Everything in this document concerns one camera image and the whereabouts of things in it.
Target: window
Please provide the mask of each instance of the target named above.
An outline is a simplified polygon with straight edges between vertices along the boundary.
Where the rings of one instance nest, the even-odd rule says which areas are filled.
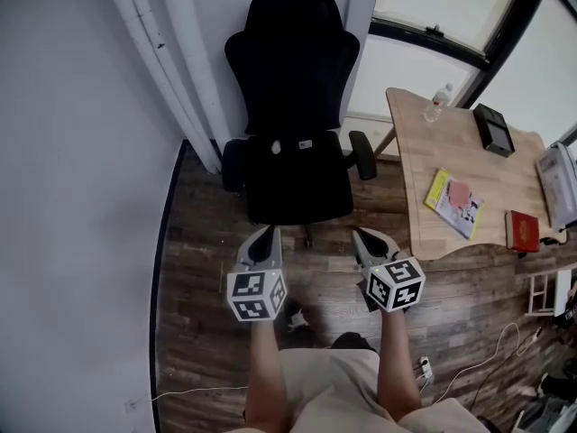
[[[545,146],[577,122],[577,23],[561,0],[543,0],[507,63],[479,102]]]
[[[374,17],[424,30],[484,52],[512,0],[377,0]]]
[[[479,71],[459,60],[402,41],[369,35],[349,102],[349,114],[390,118],[385,91],[405,88],[433,97],[447,82],[456,97]]]

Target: electrical outlet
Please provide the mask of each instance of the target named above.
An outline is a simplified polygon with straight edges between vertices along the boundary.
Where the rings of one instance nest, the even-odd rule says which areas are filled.
[[[430,379],[433,376],[433,368],[431,367],[429,358],[426,356],[421,357],[421,369],[426,379]]]
[[[132,412],[136,409],[136,402],[133,400],[128,400],[124,402],[124,413],[127,414],[128,412]]]

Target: black box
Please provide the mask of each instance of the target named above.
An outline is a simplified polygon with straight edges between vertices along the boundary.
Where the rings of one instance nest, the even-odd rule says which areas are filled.
[[[473,109],[472,114],[475,117],[475,122],[477,122],[483,147],[487,151],[503,157],[508,157],[515,152],[515,146],[513,146],[513,140],[508,132],[503,114],[482,104],[478,104]]]

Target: chair seat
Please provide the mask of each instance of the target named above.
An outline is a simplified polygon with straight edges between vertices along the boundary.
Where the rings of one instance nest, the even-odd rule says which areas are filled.
[[[249,139],[246,196],[249,218],[269,225],[306,225],[353,211],[353,194],[335,132],[312,139]]]

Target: chair headrest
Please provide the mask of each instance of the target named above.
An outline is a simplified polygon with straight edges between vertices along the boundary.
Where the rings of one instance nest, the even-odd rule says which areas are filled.
[[[334,0],[252,0],[246,32],[341,32],[343,23]]]

